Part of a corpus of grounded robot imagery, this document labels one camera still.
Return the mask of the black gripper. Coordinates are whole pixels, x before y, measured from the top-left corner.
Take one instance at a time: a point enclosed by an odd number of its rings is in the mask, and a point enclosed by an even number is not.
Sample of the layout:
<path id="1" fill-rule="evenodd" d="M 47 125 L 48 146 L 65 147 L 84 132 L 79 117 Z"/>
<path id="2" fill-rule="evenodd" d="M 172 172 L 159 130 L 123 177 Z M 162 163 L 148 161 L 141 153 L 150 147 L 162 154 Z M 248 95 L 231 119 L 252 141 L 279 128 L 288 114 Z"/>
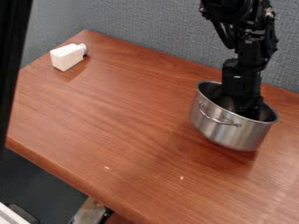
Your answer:
<path id="1" fill-rule="evenodd" d="M 230 98 L 232 111 L 244 117 L 259 117 L 264 102 L 260 94 L 262 66 L 227 59 L 222 66 L 222 93 Z"/>

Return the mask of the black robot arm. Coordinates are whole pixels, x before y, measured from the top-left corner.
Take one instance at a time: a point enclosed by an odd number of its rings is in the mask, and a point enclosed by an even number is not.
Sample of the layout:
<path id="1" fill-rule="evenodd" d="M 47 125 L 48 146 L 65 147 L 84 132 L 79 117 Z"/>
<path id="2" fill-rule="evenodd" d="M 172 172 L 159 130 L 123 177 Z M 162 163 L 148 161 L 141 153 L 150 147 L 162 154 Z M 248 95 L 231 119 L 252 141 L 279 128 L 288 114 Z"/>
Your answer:
<path id="1" fill-rule="evenodd" d="M 258 119 L 264 102 L 262 71 L 278 50 L 276 13 L 270 0 L 200 0 L 199 12 L 211 21 L 224 46 L 236 58 L 222 66 L 219 96 L 232 111 Z"/>

